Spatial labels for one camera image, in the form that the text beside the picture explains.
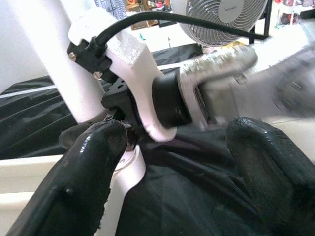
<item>white fan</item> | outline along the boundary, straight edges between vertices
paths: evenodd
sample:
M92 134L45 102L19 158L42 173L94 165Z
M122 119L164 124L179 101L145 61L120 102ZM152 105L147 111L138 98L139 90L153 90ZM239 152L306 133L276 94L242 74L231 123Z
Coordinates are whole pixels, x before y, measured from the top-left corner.
M250 31L264 12L268 0L173 0L175 13L187 15L239 30ZM180 24L196 42L207 46L224 46L239 37L199 26Z

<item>black cable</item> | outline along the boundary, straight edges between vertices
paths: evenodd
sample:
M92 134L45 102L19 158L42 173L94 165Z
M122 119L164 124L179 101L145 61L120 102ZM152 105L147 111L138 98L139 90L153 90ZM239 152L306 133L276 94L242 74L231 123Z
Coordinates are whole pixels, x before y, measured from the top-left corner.
M152 12L152 11L145 11L140 12L137 14L134 14L132 16L129 16L127 18L124 18L120 21L115 22L110 27L105 29L97 38L96 42L98 45L105 45L112 37L114 37L117 33L122 31L123 29L137 23L140 21L145 20L168 20L168 21L176 21L180 23L190 24L190 25L196 25L201 26L213 30L219 30L223 32L227 32L233 35L238 35L241 37L247 37L247 38L255 38L259 40L266 39L266 36L254 34L246 31L242 31L239 29L235 29L232 27L216 24L213 22L197 19L194 17L174 14L174 13L167 13L167 12Z

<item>black cloth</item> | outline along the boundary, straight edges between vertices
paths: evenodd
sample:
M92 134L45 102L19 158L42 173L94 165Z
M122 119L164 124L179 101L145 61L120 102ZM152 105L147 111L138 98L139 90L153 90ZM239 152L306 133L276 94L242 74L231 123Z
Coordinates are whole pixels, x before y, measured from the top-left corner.
M153 54L162 65L202 52L193 44ZM48 85L44 77L5 93ZM56 89L0 99L0 159L63 154L58 136L74 125ZM267 235L227 149L225 130L184 127L171 142L144 138L140 146L147 170L125 197L117 236Z

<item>fan grille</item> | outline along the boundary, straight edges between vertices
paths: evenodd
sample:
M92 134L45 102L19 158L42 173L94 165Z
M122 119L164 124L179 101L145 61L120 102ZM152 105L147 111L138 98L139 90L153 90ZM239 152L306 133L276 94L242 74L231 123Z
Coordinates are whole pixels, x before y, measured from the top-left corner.
M223 22L219 17L220 4L243 3L240 15L229 23ZM187 15L220 25L230 26L236 29L249 31L260 18L266 7L267 0L189 0L187 2ZM236 41L239 36L190 25L189 31L193 39L201 44L209 46L224 46Z

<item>white wall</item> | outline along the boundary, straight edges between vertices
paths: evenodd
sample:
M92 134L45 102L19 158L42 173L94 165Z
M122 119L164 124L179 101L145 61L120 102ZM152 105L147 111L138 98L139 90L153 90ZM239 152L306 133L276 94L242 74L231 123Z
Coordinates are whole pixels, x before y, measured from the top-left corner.
M43 64L7 3L0 4L0 93L14 83L45 76Z

